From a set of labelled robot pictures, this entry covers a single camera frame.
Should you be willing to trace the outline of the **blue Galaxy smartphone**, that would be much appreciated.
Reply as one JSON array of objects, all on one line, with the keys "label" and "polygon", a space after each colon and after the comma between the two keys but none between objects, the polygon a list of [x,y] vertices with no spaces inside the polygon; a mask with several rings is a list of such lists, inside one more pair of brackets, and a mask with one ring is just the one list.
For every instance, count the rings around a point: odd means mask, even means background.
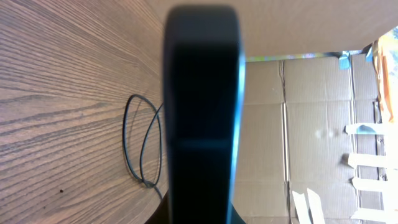
[{"label": "blue Galaxy smartphone", "polygon": [[163,97],[172,223],[230,223],[244,98],[239,19],[179,5],[164,32]]}]

